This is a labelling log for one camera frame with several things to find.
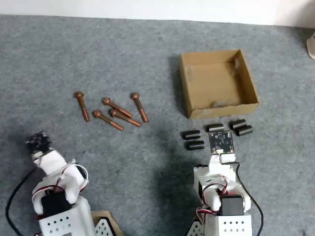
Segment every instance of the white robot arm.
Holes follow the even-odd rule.
[[[102,219],[97,229],[88,201],[79,196],[89,182],[87,170],[73,160],[64,158],[50,145],[45,133],[39,132],[27,140],[33,162],[46,176],[32,192],[32,202],[38,214],[42,232],[38,236],[114,236],[108,221]]]
[[[193,169],[194,189],[203,206],[196,209],[197,220],[187,236],[252,236],[252,217],[247,213],[252,200],[236,182],[237,175],[231,166],[238,164],[239,167],[235,162],[231,132],[213,132],[209,138],[209,165]]]

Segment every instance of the black cylinder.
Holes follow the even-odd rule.
[[[183,139],[199,139],[200,138],[200,130],[190,130],[182,133]]]
[[[190,141],[186,143],[186,147],[189,151],[197,150],[197,149],[204,149],[205,142],[204,141]]]
[[[251,125],[246,125],[246,126],[239,127],[238,129],[235,129],[235,134],[237,136],[243,136],[250,133],[252,133]]]
[[[212,132],[219,132],[224,130],[224,125],[223,124],[209,124],[207,127],[207,132],[212,133]]]
[[[230,128],[231,129],[237,129],[237,128],[242,127],[242,126],[246,126],[246,120],[245,119],[239,119],[239,120],[230,122]]]

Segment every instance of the perforated plastic panel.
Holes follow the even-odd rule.
[[[199,221],[194,221],[186,236],[204,236],[203,225]]]
[[[39,224],[43,236],[93,236],[95,234],[90,206],[88,201],[81,196],[72,209],[41,219]]]
[[[95,233],[96,236],[116,236],[107,217],[100,219],[98,224],[95,226]]]
[[[209,216],[205,236],[252,236],[250,215]]]

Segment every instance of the screw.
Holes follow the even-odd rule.
[[[124,114],[120,113],[119,111],[117,111],[116,109],[110,109],[109,110],[109,114],[112,116],[112,117],[118,117],[120,119],[123,119],[135,126],[138,126],[140,127],[141,126],[141,123],[140,122],[137,122],[136,120],[134,119],[131,119],[129,117],[126,117]]]
[[[82,110],[82,115],[84,117],[84,120],[86,122],[90,121],[90,117],[89,117],[89,113],[88,113],[88,109],[84,103],[84,99],[83,99],[83,96],[84,96],[84,93],[82,93],[81,91],[78,91],[74,94],[74,97],[76,99],[78,99],[78,102],[79,102],[79,105],[80,105],[80,108]]]
[[[128,111],[126,111],[125,109],[121,108],[120,106],[118,106],[117,104],[113,103],[109,97],[106,97],[103,99],[103,103],[104,105],[108,105],[116,110],[118,110],[119,112],[123,113],[125,116],[131,118],[132,114]]]
[[[94,115],[95,118],[102,119],[103,121],[109,123],[111,126],[115,127],[116,129],[119,129],[120,131],[124,130],[124,128],[121,125],[119,125],[116,122],[112,121],[110,118],[104,116],[102,111],[100,111],[100,110],[93,111],[93,115]]]
[[[142,118],[143,122],[149,122],[148,117],[147,117],[146,113],[144,112],[144,109],[142,107],[142,104],[140,102],[139,97],[140,97],[140,94],[138,94],[136,92],[131,94],[131,99],[136,104],[136,106],[137,106],[137,108],[138,108],[138,110],[140,112],[140,115],[141,115],[141,118]]]

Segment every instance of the open cardboard box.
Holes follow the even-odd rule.
[[[183,53],[180,72],[190,119],[251,113],[259,105],[241,50]]]

